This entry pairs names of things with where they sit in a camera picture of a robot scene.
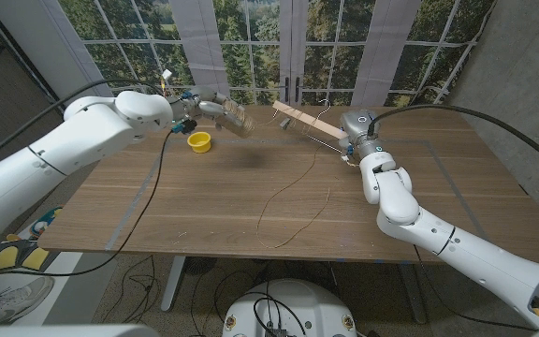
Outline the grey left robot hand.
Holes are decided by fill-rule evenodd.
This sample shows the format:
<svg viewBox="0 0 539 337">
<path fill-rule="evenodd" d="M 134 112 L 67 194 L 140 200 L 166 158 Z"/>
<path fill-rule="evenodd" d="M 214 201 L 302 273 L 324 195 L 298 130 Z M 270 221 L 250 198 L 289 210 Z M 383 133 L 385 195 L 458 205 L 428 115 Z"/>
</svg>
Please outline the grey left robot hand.
<svg viewBox="0 0 539 337">
<path fill-rule="evenodd" d="M 197 120 L 206 118 L 214 121 L 220 128 L 227 128 L 234 122 L 226 107 L 228 98 L 205 86 L 195 86 L 180 97 L 172 96 L 168 102 L 172 109 L 174 133 L 190 134 L 197 127 Z"/>
</svg>

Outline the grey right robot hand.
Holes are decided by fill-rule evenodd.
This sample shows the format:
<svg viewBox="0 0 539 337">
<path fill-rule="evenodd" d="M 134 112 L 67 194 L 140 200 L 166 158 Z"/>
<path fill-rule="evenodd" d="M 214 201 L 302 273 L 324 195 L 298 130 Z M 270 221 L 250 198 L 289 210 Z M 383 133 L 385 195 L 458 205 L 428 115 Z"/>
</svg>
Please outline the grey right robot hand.
<svg viewBox="0 0 539 337">
<path fill-rule="evenodd" d="M 360 161 L 369 154 L 383 151 L 382 143 L 378 139 L 380 124 L 375 124 L 373 131 L 368 134 L 369 125 L 376 117 L 373 110 L 349 110 L 341 115 L 341 129 L 347 134 L 339 140 L 343 155 L 350 160 Z"/>
</svg>

